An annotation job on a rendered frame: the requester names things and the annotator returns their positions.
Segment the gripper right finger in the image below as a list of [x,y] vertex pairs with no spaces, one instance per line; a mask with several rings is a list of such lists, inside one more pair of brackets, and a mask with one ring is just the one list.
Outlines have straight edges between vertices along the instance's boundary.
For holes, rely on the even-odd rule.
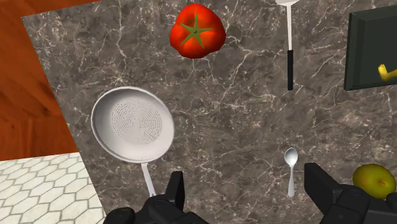
[[397,193],[385,200],[339,184],[316,163],[304,165],[304,188],[322,212],[319,224],[397,224]]

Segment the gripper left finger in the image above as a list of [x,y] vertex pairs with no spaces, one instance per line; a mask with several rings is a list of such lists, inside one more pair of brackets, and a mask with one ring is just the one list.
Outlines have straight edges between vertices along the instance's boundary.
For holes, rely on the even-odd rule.
[[114,209],[103,224],[207,224],[195,213],[185,213],[184,203],[183,173],[174,171],[164,194],[150,197],[138,212],[130,207]]

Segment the green-yellow apple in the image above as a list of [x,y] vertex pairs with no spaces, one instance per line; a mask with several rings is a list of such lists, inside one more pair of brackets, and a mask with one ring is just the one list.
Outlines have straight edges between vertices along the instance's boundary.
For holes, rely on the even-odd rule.
[[396,191],[396,180],[389,170],[378,164],[366,164],[358,167],[353,174],[354,186],[363,189],[376,199],[384,200]]

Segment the silver spoon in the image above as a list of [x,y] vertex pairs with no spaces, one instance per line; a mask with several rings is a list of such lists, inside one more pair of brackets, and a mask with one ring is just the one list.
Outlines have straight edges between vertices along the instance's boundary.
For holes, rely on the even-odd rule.
[[295,195],[295,181],[294,181],[294,166],[298,160],[298,153],[295,148],[289,148],[284,154],[284,160],[290,167],[290,177],[288,183],[288,196],[294,197]]

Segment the white strainer pan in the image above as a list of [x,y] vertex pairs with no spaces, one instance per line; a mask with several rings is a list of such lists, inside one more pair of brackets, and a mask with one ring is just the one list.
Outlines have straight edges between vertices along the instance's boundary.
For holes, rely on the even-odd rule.
[[91,126],[97,142],[110,155],[141,165],[149,196],[155,196],[148,163],[169,150],[175,132],[164,102],[142,88],[117,87],[97,99]]

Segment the yellow banana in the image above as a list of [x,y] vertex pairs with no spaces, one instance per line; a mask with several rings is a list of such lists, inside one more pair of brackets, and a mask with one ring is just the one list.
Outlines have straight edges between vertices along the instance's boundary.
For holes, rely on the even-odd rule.
[[379,72],[380,77],[383,81],[388,81],[391,78],[397,77],[397,69],[395,69],[394,71],[388,72],[384,64],[381,64],[378,67],[378,72]]

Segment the dark green tray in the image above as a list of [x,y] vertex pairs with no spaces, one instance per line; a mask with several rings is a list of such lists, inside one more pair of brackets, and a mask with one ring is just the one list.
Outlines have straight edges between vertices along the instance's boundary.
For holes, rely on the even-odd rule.
[[381,64],[397,69],[397,5],[349,14],[344,89],[397,85],[397,77],[381,79]]

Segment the red tomato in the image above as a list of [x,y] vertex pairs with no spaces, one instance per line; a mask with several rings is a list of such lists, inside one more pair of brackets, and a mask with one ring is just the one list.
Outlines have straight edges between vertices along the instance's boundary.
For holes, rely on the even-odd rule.
[[200,59],[224,45],[226,32],[213,11],[201,4],[189,4],[178,15],[169,40],[181,56]]

